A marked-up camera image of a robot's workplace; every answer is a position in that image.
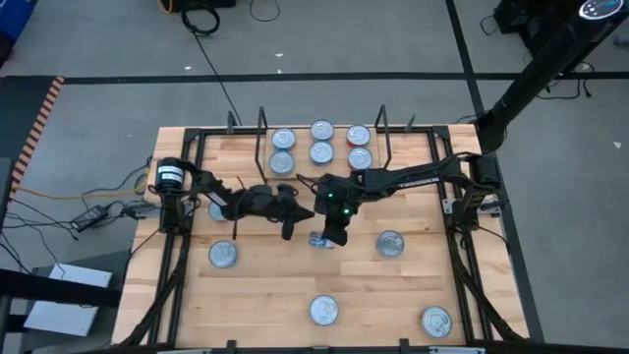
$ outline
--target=power adapter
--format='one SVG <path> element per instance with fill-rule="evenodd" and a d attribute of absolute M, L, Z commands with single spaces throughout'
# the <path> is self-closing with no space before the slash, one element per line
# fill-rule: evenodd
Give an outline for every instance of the power adapter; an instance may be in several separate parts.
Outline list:
<path fill-rule="evenodd" d="M 83 232 L 85 229 L 92 227 L 92 225 L 96 222 L 107 217 L 108 214 L 109 211 L 107 211 L 107 208 L 103 206 L 94 206 L 88 211 L 75 217 L 72 221 L 70 221 L 70 225 L 72 228 L 77 230 L 77 232 Z"/>

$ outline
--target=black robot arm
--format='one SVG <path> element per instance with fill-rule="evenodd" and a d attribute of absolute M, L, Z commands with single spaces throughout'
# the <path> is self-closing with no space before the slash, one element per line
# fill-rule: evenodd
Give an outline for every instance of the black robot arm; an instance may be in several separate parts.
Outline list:
<path fill-rule="evenodd" d="M 461 171 L 461 162 L 470 163 L 470 177 Z M 298 178 L 305 182 L 303 176 Z M 358 213 L 364 202 L 375 202 L 395 192 L 414 187 L 449 182 L 464 189 L 463 199 L 453 204 L 448 220 L 450 227 L 470 228 L 478 224 L 476 210 L 485 196 L 499 187 L 495 159 L 463 152 L 439 162 L 407 167 L 395 171 L 384 168 L 356 170 L 348 178 L 325 174 L 313 181 L 311 189 L 316 195 L 314 211 L 325 215 L 322 237 L 344 246 L 347 227 L 352 215 Z"/>
<path fill-rule="evenodd" d="M 191 188 L 183 190 L 185 172 L 192 179 Z M 277 195 L 268 185 L 255 185 L 249 189 L 232 191 L 223 186 L 209 171 L 196 167 L 189 161 L 166 157 L 159 161 L 155 185 L 149 189 L 162 199 L 160 228 L 163 232 L 180 232 L 186 228 L 185 211 L 181 198 L 203 194 L 217 204 L 228 220 L 237 220 L 246 215 L 266 217 L 271 222 L 282 222 L 282 238 L 290 240 L 296 222 L 311 218 L 315 214 L 301 207 L 295 200 L 297 190 L 290 185 L 277 186 Z"/>

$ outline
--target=red can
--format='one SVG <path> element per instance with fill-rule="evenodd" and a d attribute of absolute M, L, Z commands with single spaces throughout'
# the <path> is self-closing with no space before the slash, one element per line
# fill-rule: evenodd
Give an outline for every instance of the red can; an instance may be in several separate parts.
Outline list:
<path fill-rule="evenodd" d="M 347 145 L 351 148 L 364 147 L 370 143 L 372 133 L 366 126 L 351 126 L 347 130 Z"/>

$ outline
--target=wooden table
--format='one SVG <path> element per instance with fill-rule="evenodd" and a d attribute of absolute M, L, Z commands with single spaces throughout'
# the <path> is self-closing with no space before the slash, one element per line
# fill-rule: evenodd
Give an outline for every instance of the wooden table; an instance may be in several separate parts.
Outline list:
<path fill-rule="evenodd" d="M 449 130 L 454 152 L 480 151 L 472 125 L 452 125 Z M 159 130 L 149 181 L 154 181 L 157 159 L 180 155 L 184 131 Z M 384 137 L 376 140 L 380 160 L 385 161 Z M 246 186 L 259 184 L 255 145 L 255 136 L 212 136 L 205 143 L 201 168 L 231 188 L 240 188 L 236 176 Z M 440 148 L 440 156 L 445 156 Z M 426 135 L 391 135 L 391 149 L 389 169 L 430 162 Z M 301 184 L 294 185 L 300 190 L 299 203 L 312 208 L 315 196 Z M 241 219 L 235 241 L 239 259 L 229 269 L 215 268 L 208 261 L 210 245 L 231 239 L 232 223 L 211 220 L 207 203 L 203 201 L 195 214 L 177 347 L 225 347 L 228 339 L 237 340 L 239 347 L 397 346 L 400 338 L 409 338 L 411 345 L 465 342 L 436 186 L 403 190 L 363 204 L 348 227 L 348 244 L 334 250 L 308 245 L 310 232 L 322 229 L 322 215 L 296 224 L 292 241 L 281 239 L 280 224 L 259 217 Z M 481 226 L 501 233 L 497 218 L 481 215 L 480 220 Z M 134 247 L 157 224 L 156 219 L 141 221 Z M 375 250 L 376 237 L 387 229 L 401 232 L 406 242 L 404 253 L 395 260 L 385 260 Z M 488 299 L 514 330 L 527 336 L 505 244 L 484 231 L 473 232 L 473 237 Z M 163 235 L 157 235 L 131 259 L 113 342 L 130 333 L 152 302 L 163 245 Z M 178 253 L 176 247 L 172 265 Z M 339 304 L 334 325 L 320 326 L 310 319 L 310 302 L 319 294 L 332 295 Z M 481 338 L 476 302 L 469 293 L 468 300 L 475 336 Z M 440 306 L 451 315 L 454 326 L 446 338 L 431 338 L 421 329 L 419 316 L 428 306 Z M 160 340 L 166 338 L 169 316 L 167 304 Z"/>

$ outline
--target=concrete floor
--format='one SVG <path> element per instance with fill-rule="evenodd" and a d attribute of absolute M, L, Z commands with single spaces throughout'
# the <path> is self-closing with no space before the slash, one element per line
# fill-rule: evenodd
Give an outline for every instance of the concrete floor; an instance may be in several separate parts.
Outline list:
<path fill-rule="evenodd" d="M 497 1 L 457 0 L 477 73 L 517 73 L 526 51 L 519 38 L 486 37 L 478 22 Z M 177 16 L 140 0 L 39 0 L 0 75 L 68 77 L 208 75 L 192 36 Z M 433 0 L 293 0 L 269 24 L 247 4 L 219 10 L 221 29 L 203 45 L 221 74 L 463 71 L 446 7 Z M 260 16 L 273 11 L 259 1 Z M 629 24 L 622 26 L 629 30 Z M 283 53 L 278 58 L 276 53 Z M 598 71 L 629 71 L 629 52 L 610 39 L 588 60 Z M 564 82 L 553 94 L 570 94 Z M 508 82 L 479 82 L 486 108 Z M 592 98 L 536 100 L 509 127 L 498 152 L 515 210 L 546 341 L 629 347 L 626 294 L 629 248 L 627 81 L 590 81 Z M 381 103 L 402 123 L 450 123 L 473 114 L 464 81 L 327 81 L 227 84 L 245 124 L 264 106 L 270 124 L 370 123 Z M 37 146 L 24 186 L 70 195 L 114 186 L 152 152 L 160 126 L 222 125 L 229 105 L 218 84 L 64 86 Z M 613 142 L 627 144 L 616 148 Z M 18 194 L 57 219 L 82 212 L 80 202 Z M 13 212 L 34 217 L 24 208 Z M 135 223 L 119 221 L 73 241 L 46 229 L 61 262 L 129 250 Z M 28 266 L 50 257 L 33 230 L 7 230 Z M 15 269 L 6 257 L 0 266 Z M 93 341 L 94 346 L 102 341 Z M 68 348 L 57 348 L 68 352 Z"/>

